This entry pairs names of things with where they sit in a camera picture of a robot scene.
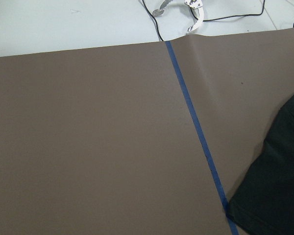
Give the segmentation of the black graphic t-shirt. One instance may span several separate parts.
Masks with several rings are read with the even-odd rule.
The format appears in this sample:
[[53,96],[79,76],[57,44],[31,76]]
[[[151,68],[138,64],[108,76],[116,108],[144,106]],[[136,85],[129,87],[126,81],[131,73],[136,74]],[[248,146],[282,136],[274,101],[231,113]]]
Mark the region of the black graphic t-shirt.
[[276,115],[226,215],[250,235],[294,235],[294,95]]

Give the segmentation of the brown paper table cover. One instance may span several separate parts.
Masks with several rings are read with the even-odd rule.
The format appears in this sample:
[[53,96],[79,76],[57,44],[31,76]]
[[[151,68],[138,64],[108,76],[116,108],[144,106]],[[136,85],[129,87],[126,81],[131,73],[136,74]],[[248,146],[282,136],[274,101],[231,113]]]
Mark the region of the brown paper table cover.
[[293,94],[294,28],[0,57],[0,235],[242,235]]

